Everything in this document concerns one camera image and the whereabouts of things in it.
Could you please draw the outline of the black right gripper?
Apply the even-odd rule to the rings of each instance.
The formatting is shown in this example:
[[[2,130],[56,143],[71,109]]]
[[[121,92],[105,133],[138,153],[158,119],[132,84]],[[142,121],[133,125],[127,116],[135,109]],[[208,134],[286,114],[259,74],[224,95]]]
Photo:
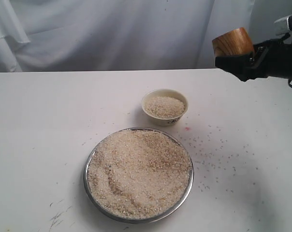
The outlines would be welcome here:
[[[288,36],[256,43],[254,57],[252,54],[217,56],[215,66],[242,82],[270,76],[292,79],[292,42],[284,43],[286,39]]]

